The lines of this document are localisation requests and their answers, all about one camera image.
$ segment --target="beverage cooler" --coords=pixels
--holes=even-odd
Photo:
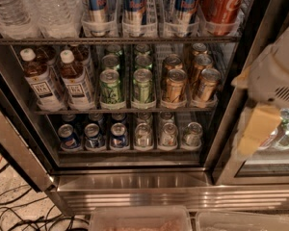
[[[238,131],[257,103],[231,85],[289,26],[289,0],[228,0],[227,13],[222,0],[210,9],[204,0],[98,0],[98,10],[66,1],[70,25],[32,11],[35,26],[0,24],[0,153],[32,188],[70,216],[117,206],[289,209],[289,109],[255,152],[240,154]],[[51,52],[60,71],[48,90],[29,70]],[[91,55],[83,75],[77,52]],[[53,96],[56,104],[41,101]]]

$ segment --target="white bottle cap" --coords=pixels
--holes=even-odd
[[[36,53],[31,48],[26,48],[20,51],[20,56],[23,61],[30,62],[36,57]]]
[[[61,60],[64,64],[70,64],[74,61],[74,55],[70,50],[64,50],[60,53]]]

